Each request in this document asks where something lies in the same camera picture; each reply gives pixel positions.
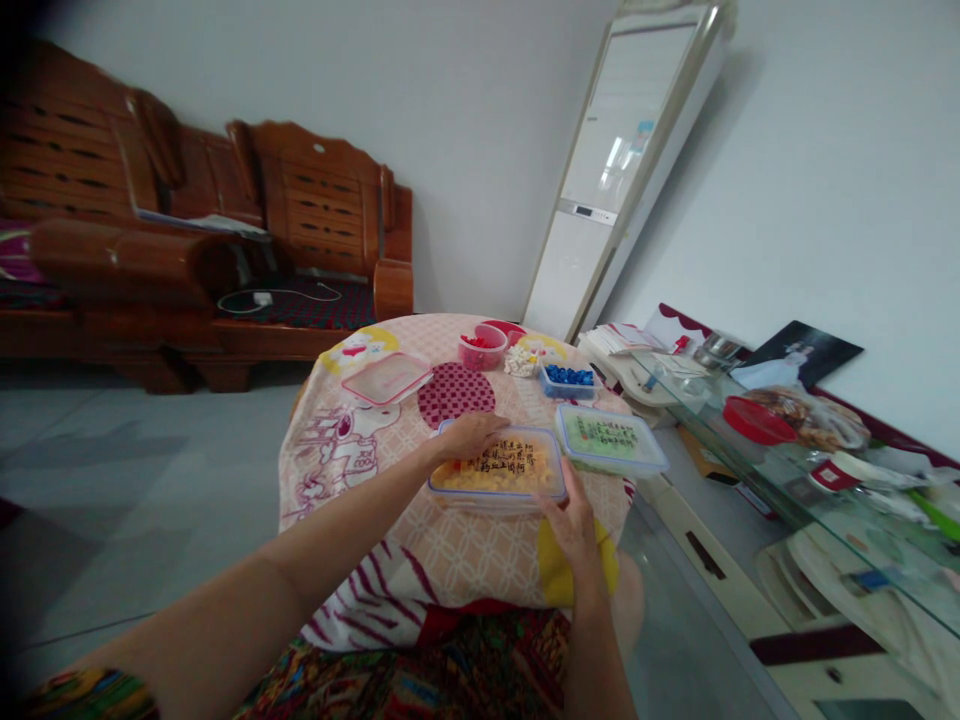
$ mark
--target human hand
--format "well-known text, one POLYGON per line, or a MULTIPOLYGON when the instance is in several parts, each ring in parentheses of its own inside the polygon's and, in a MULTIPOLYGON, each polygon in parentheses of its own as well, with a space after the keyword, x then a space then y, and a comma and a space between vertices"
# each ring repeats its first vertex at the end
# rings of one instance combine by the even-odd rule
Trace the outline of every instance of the human hand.
POLYGON ((597 570, 602 572, 597 533, 593 525, 593 506, 590 505, 580 476, 573 469, 570 460, 564 457, 560 462, 563 467, 563 482, 570 498, 569 504, 561 510, 559 505, 543 495, 537 495, 537 502, 547 516, 557 545, 567 556, 574 576, 597 570))
POLYGON ((439 460, 472 460, 497 439, 497 431, 510 421, 494 413, 461 415, 437 436, 439 460))

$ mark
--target framed photo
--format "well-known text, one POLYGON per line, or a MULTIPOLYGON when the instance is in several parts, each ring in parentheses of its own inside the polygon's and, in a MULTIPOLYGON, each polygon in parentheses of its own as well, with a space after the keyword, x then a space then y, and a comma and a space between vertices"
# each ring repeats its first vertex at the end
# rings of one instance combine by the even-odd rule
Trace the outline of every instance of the framed photo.
POLYGON ((794 320, 732 370, 730 377, 748 390, 771 385, 803 385, 809 390, 862 352, 862 347, 794 320))

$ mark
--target round table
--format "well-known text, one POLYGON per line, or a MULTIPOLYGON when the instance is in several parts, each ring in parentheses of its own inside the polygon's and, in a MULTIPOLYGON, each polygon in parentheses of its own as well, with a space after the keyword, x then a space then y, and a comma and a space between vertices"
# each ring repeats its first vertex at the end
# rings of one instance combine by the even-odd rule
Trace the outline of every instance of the round table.
MULTIPOLYGON (((502 367, 480 373, 459 363, 460 336, 472 335, 485 319, 396 318, 357 331, 317 359, 281 449, 281 531, 413 452, 447 417, 495 411, 517 425, 553 427, 561 401, 547 398, 536 377, 511 377, 502 367), (362 408, 348 399, 340 387, 345 377, 397 351, 429 362, 433 380, 398 405, 362 408)), ((575 348, 553 338, 528 333, 520 342, 547 361, 589 367, 575 348)), ((585 404, 630 413, 607 388, 585 404)), ((601 533, 615 545, 635 485, 609 475, 581 476, 601 533)), ((545 533, 552 538, 542 516, 497 518, 445 510, 421 492, 315 613, 304 635, 328 650, 414 645, 429 641, 446 622, 440 608, 548 607, 557 596, 544 590, 545 533)))

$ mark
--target red bowl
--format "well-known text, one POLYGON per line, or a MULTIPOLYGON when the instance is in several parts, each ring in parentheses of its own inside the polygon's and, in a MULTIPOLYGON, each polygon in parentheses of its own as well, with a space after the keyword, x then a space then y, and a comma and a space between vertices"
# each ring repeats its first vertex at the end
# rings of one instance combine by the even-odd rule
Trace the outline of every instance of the red bowl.
POLYGON ((731 395, 723 406, 723 419, 745 438, 760 445, 795 442, 797 431, 787 421, 753 400, 731 395))
POLYGON ((484 320, 480 324, 495 327, 508 338, 510 338, 510 333, 517 333, 517 335, 514 335, 512 338, 510 338, 510 345, 508 347, 513 347, 516 345, 517 340, 527 334, 527 331, 522 327, 513 323, 508 323, 506 320, 484 320))

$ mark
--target white wall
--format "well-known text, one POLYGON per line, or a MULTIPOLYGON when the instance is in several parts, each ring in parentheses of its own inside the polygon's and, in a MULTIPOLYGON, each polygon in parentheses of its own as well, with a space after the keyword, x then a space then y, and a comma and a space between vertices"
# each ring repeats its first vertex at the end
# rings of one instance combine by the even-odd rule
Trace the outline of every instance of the white wall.
POLYGON ((815 325, 866 348, 826 389, 960 459, 960 4, 739 6, 603 318, 815 325))
POLYGON ((517 319, 617 6, 82 0, 45 34, 183 122, 347 138, 414 190, 416 309, 517 319))

